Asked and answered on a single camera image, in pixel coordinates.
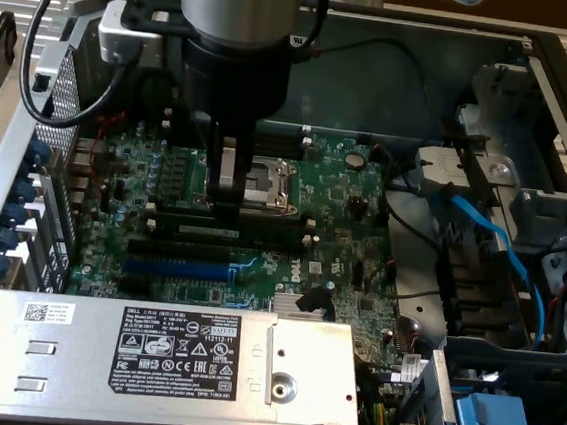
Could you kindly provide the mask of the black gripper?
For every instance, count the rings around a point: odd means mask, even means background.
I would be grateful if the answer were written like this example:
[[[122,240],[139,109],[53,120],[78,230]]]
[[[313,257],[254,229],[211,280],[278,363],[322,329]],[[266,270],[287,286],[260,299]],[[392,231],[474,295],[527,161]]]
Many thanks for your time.
[[[209,117],[207,197],[214,216],[232,223],[252,168],[257,122],[287,97],[291,42],[239,49],[197,36],[183,42],[182,56],[191,105]]]

